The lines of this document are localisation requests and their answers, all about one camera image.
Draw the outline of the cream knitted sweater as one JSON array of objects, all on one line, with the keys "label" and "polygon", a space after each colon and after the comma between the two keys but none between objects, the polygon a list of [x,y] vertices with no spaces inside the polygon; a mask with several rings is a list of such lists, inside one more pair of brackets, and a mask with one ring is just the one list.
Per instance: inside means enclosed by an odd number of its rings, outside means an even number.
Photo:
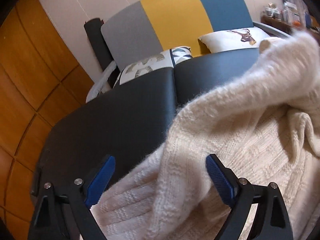
[{"label": "cream knitted sweater", "polygon": [[274,181],[294,239],[319,219],[319,45],[271,41],[242,76],[185,105],[166,141],[91,208],[108,239],[213,239],[228,215],[208,176],[215,154],[240,177]]}]

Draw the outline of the white deer print pillow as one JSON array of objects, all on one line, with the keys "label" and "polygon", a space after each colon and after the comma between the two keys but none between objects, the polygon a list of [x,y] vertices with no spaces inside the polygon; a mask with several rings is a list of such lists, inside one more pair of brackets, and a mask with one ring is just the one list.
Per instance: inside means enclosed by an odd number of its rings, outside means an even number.
[{"label": "white deer print pillow", "polygon": [[198,38],[211,53],[258,48],[269,35],[258,27],[214,31]]}]

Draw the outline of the geometric pattern pillow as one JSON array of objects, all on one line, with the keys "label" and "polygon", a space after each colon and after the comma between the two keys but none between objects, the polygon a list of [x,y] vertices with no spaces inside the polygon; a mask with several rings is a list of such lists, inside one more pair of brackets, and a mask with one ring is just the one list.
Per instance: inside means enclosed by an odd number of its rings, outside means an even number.
[{"label": "geometric pattern pillow", "polygon": [[188,46],[162,51],[125,67],[118,75],[114,88],[155,70],[175,68],[177,64],[192,58],[191,48]]}]

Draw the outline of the black rolled mat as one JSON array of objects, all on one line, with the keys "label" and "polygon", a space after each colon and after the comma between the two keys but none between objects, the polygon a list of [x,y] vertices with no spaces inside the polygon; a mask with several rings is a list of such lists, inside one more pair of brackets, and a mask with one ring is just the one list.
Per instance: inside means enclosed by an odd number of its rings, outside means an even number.
[{"label": "black rolled mat", "polygon": [[104,71],[113,61],[113,57],[101,32],[103,23],[100,18],[93,18],[84,24],[84,29],[100,67]]}]

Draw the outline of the wooden side desk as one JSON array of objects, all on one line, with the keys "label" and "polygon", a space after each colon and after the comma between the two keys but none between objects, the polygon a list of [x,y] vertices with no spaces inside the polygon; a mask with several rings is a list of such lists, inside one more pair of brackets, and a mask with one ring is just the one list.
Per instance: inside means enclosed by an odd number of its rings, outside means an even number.
[{"label": "wooden side desk", "polygon": [[290,25],[290,24],[288,24],[288,23],[286,23],[284,21],[281,21],[281,20],[278,20],[278,19],[274,19],[274,18],[265,16],[265,15],[260,17],[260,21],[263,24],[272,26],[272,27],[274,27],[276,29],[279,29],[279,30],[281,30],[281,31],[283,31],[283,32],[285,32],[287,34],[291,34],[295,30],[307,30],[307,31],[311,31],[312,33],[318,34],[318,32],[315,31],[315,30],[303,28],[301,26],[297,27],[297,26],[294,26],[294,25]]}]

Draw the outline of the grey yellow blue sofa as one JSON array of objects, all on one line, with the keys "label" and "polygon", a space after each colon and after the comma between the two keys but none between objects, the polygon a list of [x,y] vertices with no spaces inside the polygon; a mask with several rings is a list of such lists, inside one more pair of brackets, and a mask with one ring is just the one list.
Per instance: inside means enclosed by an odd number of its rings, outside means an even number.
[{"label": "grey yellow blue sofa", "polygon": [[214,31],[258,27],[268,35],[286,37],[274,27],[254,22],[244,0],[140,0],[103,21],[101,32],[113,57],[91,88],[87,101],[113,87],[114,71],[179,46],[193,56],[208,53],[198,38]]}]

